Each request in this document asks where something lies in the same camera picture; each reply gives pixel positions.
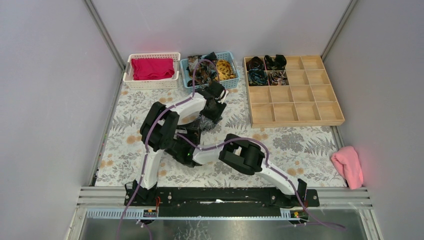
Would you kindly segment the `grey leaf pattern tie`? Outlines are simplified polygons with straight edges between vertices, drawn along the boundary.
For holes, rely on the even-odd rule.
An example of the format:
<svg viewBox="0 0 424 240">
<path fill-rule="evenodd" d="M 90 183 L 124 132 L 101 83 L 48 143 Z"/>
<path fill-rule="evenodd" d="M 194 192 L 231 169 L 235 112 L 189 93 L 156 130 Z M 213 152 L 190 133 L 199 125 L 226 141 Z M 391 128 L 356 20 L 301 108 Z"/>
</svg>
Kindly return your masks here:
<svg viewBox="0 0 424 240">
<path fill-rule="evenodd" d="M 200 115 L 199 118 L 199 128 L 202 132 L 204 131 L 210 131 L 215 128 L 216 124 L 209 118 Z"/>
</svg>

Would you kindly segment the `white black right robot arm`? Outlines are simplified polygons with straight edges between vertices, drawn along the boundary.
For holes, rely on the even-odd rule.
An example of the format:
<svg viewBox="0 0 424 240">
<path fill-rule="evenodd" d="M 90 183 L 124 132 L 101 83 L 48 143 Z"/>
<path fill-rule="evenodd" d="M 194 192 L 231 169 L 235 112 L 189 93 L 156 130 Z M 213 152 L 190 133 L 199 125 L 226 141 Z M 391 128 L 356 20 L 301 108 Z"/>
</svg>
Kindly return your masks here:
<svg viewBox="0 0 424 240">
<path fill-rule="evenodd" d="M 241 174 L 258 174 L 276 186 L 293 206 L 299 206 L 307 199 L 307 183 L 283 173 L 271 163 L 269 151 L 259 141 L 229 133 L 221 143 L 201 145 L 202 132 L 215 126 L 211 121 L 200 119 L 179 125 L 165 152 L 190 168 L 221 161 Z"/>
</svg>

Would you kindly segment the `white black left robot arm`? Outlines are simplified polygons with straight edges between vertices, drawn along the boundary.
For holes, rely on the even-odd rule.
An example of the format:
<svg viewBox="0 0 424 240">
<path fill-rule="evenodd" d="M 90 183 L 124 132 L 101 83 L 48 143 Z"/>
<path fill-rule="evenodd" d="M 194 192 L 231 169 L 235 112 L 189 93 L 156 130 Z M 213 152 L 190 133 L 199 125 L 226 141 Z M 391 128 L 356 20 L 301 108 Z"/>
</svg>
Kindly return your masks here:
<svg viewBox="0 0 424 240">
<path fill-rule="evenodd" d="M 151 106 L 140 128 L 145 155 L 140 179 L 127 190 L 131 198 L 144 206 L 154 202 L 157 173 L 165 153 L 190 168 L 208 162 L 206 150 L 200 145 L 201 134 L 222 120 L 228 93 L 215 81 L 180 101 L 168 105 L 157 101 Z"/>
</svg>

